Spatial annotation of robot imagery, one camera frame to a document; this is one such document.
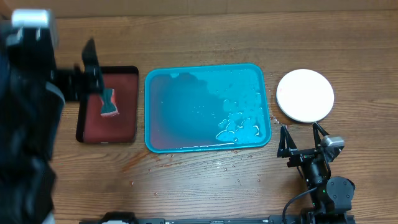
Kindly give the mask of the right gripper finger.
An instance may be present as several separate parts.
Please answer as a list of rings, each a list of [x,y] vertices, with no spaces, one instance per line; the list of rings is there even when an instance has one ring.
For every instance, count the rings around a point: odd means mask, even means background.
[[[295,151],[297,151],[297,147],[290,136],[286,126],[282,126],[280,129],[280,141],[279,147],[277,150],[278,156],[292,156]]]
[[[320,143],[321,143],[321,134],[323,137],[329,135],[328,132],[326,132],[317,122],[312,123],[312,128],[313,128],[313,137],[314,137],[314,142],[315,142],[315,147],[319,148]]]

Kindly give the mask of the green and orange sponge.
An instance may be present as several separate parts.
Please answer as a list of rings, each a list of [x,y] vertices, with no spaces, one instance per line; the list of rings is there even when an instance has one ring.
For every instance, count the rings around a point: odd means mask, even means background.
[[[100,94],[102,106],[101,106],[101,116],[111,117],[119,114],[118,107],[116,106],[116,95],[115,90],[112,88],[106,88]]]

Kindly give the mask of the white plate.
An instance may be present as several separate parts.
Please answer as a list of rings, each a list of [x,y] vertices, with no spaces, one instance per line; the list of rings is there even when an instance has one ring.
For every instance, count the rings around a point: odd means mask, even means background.
[[[297,69],[282,77],[276,89],[276,100],[290,119],[312,123],[330,113],[335,94],[331,83],[321,73]]]

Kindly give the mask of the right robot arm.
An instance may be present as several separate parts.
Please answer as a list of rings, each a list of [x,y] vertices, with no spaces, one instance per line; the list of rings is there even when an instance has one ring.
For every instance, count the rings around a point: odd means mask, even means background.
[[[317,122],[312,124],[315,147],[299,150],[288,129],[280,129],[277,157],[287,158],[288,167],[298,170],[305,181],[307,191],[290,199],[284,206],[281,223],[354,223],[354,217],[347,212],[352,209],[355,184],[341,176],[331,175],[330,163],[342,152],[345,141],[340,136],[332,136]],[[303,208],[299,215],[288,217],[289,206],[298,199],[309,195],[311,208]]]

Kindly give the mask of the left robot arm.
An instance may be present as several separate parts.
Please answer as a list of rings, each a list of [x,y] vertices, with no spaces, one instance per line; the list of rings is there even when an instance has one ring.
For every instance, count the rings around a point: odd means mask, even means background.
[[[1,222],[43,223],[53,212],[50,166],[67,101],[104,90],[95,42],[84,69],[59,69],[50,29],[1,25]]]

